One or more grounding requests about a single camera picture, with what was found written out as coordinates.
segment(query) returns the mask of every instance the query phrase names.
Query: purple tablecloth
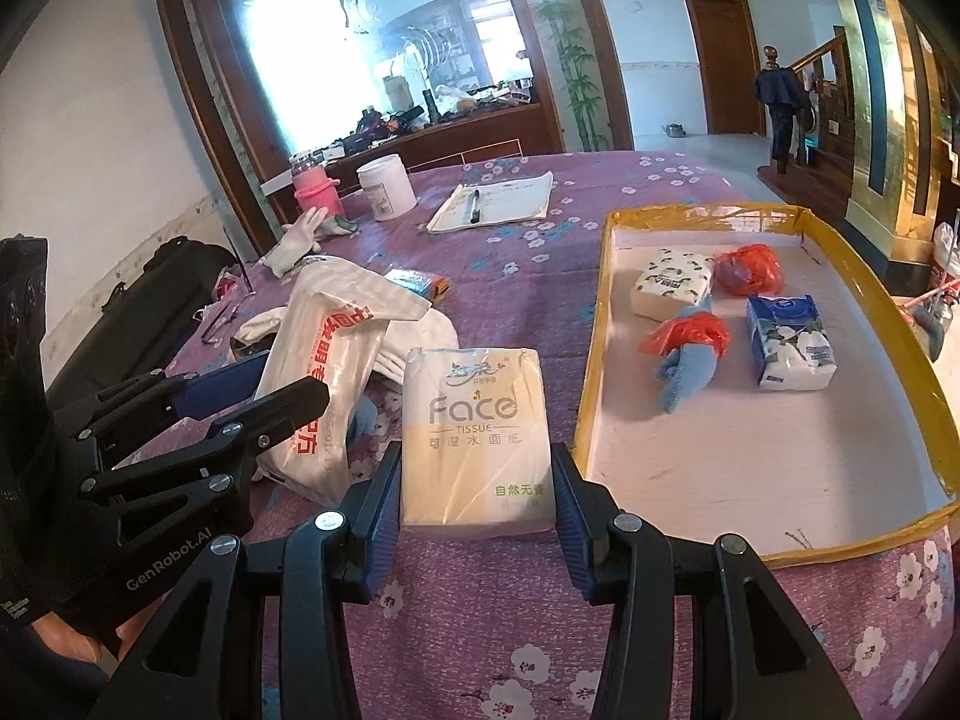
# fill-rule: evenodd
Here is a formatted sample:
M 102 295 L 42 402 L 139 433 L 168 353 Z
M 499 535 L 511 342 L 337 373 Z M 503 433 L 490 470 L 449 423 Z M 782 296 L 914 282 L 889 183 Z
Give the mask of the purple tablecloth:
M 556 182 L 544 221 L 431 236 L 424 225 L 452 188 L 542 175 Z M 398 220 L 363 218 L 359 233 L 325 245 L 329 254 L 384 272 L 424 269 L 453 279 L 440 309 L 461 346 L 527 346 L 541 357 L 552 440 L 570 442 L 577 418 L 596 297 L 600 235 L 609 211 L 637 205 L 743 199 L 726 179 L 683 153 L 608 152 L 497 160 L 411 176 L 419 207 Z M 359 199 L 352 199 L 362 213 Z M 227 331 L 286 302 L 291 279 L 262 266 L 257 295 Z M 224 365 L 227 343 L 199 334 L 170 371 Z M 354 478 L 376 467 L 400 437 L 400 398 L 376 386 L 376 435 L 350 458 Z M 147 453 L 197 440 L 181 424 Z M 288 533 L 318 508 L 269 482 L 254 493 L 247 541 Z M 949 640 L 954 583 L 947 529 L 861 560 L 776 572 L 870 720 L 896 717 Z M 350 652 L 368 720 L 586 720 L 607 639 L 610 611 L 591 608 L 570 584 L 554 533 L 439 543 L 401 535 L 394 568 L 376 603 L 349 607 Z M 265 679 L 275 685 L 275 618 L 268 621 Z M 688 608 L 678 604 L 675 717 L 688 716 Z M 277 692 L 266 691 L 276 716 Z

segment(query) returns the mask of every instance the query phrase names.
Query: wooden door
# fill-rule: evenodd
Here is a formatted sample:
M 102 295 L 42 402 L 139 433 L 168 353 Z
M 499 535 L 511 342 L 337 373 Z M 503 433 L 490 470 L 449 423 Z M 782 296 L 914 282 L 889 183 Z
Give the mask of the wooden door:
M 686 0 L 704 85 L 707 132 L 766 134 L 754 95 L 760 72 L 757 38 L 747 0 Z

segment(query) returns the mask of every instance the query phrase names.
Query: yellow tape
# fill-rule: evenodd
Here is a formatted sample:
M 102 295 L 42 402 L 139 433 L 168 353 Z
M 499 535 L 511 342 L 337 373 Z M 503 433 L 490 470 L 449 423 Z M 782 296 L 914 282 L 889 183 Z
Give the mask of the yellow tape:
M 610 293 L 613 283 L 611 251 L 613 229 L 698 230 L 716 232 L 779 233 L 810 237 L 829 259 L 837 274 L 853 294 L 877 338 L 883 344 L 896 376 L 904 388 L 910 408 L 920 427 L 920 435 L 937 479 L 947 496 L 960 490 L 960 436 L 946 396 L 933 368 L 880 279 L 860 259 L 853 248 L 827 223 L 808 209 L 790 205 L 743 202 L 736 205 L 664 205 L 613 211 L 607 216 L 600 255 L 600 279 L 593 319 L 587 374 L 580 400 L 580 411 L 573 440 L 573 458 L 582 474 L 587 473 L 589 447 L 603 383 L 603 352 L 610 321 Z M 893 549 L 922 538 L 944 526 L 960 511 L 960 502 L 952 502 L 937 512 L 878 538 L 816 550 L 796 550 L 766 555 L 771 566 L 805 565 L 835 562 Z

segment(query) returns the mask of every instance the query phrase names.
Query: floor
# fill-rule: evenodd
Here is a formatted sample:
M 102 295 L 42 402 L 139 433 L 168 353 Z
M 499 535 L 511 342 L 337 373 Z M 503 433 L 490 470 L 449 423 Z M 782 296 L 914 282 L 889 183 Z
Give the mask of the floor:
M 701 158 L 705 167 L 722 175 L 749 199 L 757 202 L 781 200 L 757 178 L 757 168 L 770 162 L 770 141 L 758 135 L 637 135 L 637 151 L 683 151 Z

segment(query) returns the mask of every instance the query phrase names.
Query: open notebook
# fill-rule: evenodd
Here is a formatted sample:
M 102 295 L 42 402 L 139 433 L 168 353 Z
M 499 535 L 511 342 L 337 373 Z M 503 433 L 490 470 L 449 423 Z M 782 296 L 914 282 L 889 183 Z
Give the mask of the open notebook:
M 520 178 L 500 184 L 484 184 L 478 187 L 461 184 L 440 206 L 426 228 L 428 232 L 442 233 L 522 221 L 525 218 L 546 218 L 552 188 L 553 173 L 549 171 L 536 178 Z M 470 224 L 470 199 L 474 191 L 480 193 L 480 220 Z

